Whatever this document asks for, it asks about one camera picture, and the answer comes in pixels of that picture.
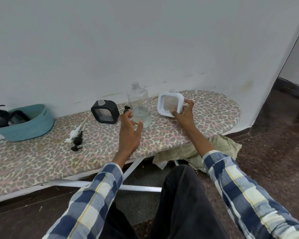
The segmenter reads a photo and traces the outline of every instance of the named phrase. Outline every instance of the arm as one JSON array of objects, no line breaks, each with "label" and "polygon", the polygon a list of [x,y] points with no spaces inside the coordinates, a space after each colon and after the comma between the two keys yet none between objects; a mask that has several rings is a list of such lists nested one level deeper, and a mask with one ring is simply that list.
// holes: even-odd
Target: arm
[{"label": "arm", "polygon": [[120,116],[121,129],[119,150],[112,163],[101,169],[91,184],[76,192],[68,209],[48,230],[44,239],[53,238],[98,238],[104,220],[123,181],[122,168],[141,139],[143,123],[134,131],[131,111]]},{"label": "arm", "polygon": [[223,198],[233,221],[246,238],[299,239],[299,222],[265,189],[241,171],[236,162],[219,151],[195,127],[193,101],[185,100],[183,114],[172,111],[191,139],[203,165]]}]

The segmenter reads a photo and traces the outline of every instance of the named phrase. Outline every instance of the teal rope basket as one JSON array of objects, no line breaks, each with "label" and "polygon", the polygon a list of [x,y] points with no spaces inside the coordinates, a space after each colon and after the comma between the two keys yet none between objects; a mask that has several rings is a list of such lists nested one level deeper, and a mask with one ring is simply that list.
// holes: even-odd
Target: teal rope basket
[{"label": "teal rope basket", "polygon": [[46,134],[53,127],[52,115],[44,104],[35,104],[9,110],[20,110],[31,120],[28,122],[0,128],[0,134],[8,141],[17,142]]}]

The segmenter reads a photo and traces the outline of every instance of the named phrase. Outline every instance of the plaid shirt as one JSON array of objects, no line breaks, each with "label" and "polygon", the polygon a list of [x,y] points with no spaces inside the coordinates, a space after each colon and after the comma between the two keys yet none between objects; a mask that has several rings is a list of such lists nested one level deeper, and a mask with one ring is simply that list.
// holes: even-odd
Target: plaid shirt
[{"label": "plaid shirt", "polygon": [[[299,239],[299,222],[242,172],[231,157],[214,150],[203,157],[203,164],[246,238]],[[73,195],[67,211],[43,238],[98,238],[122,180],[117,164],[105,165],[90,185]]]}]

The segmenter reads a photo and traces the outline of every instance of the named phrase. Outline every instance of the clear plastic bottle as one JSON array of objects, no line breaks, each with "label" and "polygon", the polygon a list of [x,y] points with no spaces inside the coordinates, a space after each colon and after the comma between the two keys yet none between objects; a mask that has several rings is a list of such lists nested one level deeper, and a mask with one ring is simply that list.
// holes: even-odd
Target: clear plastic bottle
[{"label": "clear plastic bottle", "polygon": [[129,105],[133,111],[133,120],[136,123],[142,120],[143,127],[147,128],[152,123],[147,89],[140,88],[138,82],[133,82],[132,90],[129,91],[127,95]]}]

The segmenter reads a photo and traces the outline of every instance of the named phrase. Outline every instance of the black pants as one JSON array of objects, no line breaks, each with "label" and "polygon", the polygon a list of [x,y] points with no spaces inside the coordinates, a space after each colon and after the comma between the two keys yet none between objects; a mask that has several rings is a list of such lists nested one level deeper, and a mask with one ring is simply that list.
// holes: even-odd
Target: black pants
[{"label": "black pants", "polygon": [[[124,214],[112,204],[100,238],[136,239]],[[162,187],[158,210],[147,239],[228,238],[194,170],[176,166]]]}]

